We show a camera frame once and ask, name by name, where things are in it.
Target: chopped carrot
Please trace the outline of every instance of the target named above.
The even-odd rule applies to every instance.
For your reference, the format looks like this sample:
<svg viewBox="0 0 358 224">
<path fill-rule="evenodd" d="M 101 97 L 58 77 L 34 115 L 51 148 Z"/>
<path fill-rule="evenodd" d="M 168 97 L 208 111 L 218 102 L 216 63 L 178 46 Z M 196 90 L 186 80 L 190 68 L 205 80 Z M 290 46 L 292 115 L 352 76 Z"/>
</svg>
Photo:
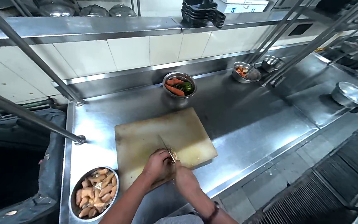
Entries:
<svg viewBox="0 0 358 224">
<path fill-rule="evenodd" d="M 174 83 L 174 81 L 173 81 L 172 79 L 169 79 L 169 80 L 167 80 L 167 84 L 170 85 L 170 86 L 172 86 L 172 85 L 175 84 L 175 83 Z"/>
<path fill-rule="evenodd" d="M 182 90 L 179 90 L 177 88 L 171 87 L 171 86 L 169 86 L 167 84 L 165 84 L 165 87 L 175 95 L 185 96 L 185 93 Z"/>
<path fill-rule="evenodd" d="M 177 78 L 173 78 L 171 80 L 173 80 L 173 84 L 182 84 L 182 83 L 184 83 L 182 80 L 177 79 Z"/>
</svg>

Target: white container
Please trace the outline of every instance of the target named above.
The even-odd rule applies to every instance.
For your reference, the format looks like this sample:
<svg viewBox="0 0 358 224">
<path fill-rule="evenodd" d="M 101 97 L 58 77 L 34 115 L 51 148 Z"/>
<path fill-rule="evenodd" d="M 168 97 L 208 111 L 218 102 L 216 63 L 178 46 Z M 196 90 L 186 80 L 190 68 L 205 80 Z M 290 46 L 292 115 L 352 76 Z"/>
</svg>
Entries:
<svg viewBox="0 0 358 224">
<path fill-rule="evenodd" d="M 228 4 L 221 0 L 216 0 L 216 2 L 218 4 L 217 9 L 222 13 L 263 12 L 269 3 L 265 0 L 245 0 L 244 4 Z"/>
</svg>

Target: pole base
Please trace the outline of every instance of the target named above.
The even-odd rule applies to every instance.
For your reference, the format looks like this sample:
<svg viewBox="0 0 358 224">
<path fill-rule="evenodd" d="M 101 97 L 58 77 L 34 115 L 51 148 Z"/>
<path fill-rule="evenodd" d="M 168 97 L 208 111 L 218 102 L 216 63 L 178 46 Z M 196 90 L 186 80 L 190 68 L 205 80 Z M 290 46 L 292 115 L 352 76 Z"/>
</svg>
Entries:
<svg viewBox="0 0 358 224">
<path fill-rule="evenodd" d="M 82 145 L 82 144 L 84 144 L 84 143 L 86 142 L 85 136 L 79 135 L 79 137 L 80 137 L 81 139 L 78 140 L 78 141 L 74 141 L 74 144 L 75 144 L 75 145 Z"/>
<path fill-rule="evenodd" d="M 81 100 L 79 102 L 76 102 L 76 106 L 82 106 L 85 104 L 85 101 L 84 100 Z"/>
</svg>

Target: knife blade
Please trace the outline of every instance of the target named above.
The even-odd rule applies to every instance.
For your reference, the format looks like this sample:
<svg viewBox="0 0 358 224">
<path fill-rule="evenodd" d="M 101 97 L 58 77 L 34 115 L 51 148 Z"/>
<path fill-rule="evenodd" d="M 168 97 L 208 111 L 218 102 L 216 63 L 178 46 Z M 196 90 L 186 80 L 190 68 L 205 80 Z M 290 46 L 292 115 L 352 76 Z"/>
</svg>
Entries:
<svg viewBox="0 0 358 224">
<path fill-rule="evenodd" d="M 173 157 L 173 155 L 172 155 L 172 153 L 171 153 L 170 148 L 168 148 L 168 147 L 167 147 L 167 145 L 165 145 L 165 142 L 164 142 L 164 140 L 162 140 L 162 137 L 161 137 L 160 135 L 158 135 L 158 136 L 159 136 L 159 138 L 161 139 L 162 144 L 164 144 L 164 147 L 168 150 L 169 155 L 170 155 L 170 156 L 171 156 L 171 158 L 172 158 L 172 161 L 173 161 L 174 163 L 176 163 L 176 160 L 175 160 L 175 158 Z"/>
</svg>

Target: cutting board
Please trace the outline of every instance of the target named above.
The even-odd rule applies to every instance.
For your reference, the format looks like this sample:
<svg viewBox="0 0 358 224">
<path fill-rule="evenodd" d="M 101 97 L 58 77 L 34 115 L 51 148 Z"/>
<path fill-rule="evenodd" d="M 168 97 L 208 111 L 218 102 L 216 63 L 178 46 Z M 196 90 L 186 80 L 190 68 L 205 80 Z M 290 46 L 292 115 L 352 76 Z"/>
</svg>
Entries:
<svg viewBox="0 0 358 224">
<path fill-rule="evenodd" d="M 172 148 L 183 166 L 192 168 L 218 155 L 193 108 L 159 118 L 115 126 L 120 189 L 126 191 L 142 173 L 149 156 L 164 148 L 161 139 Z M 172 179 L 172 173 L 154 183 L 152 189 Z"/>
</svg>

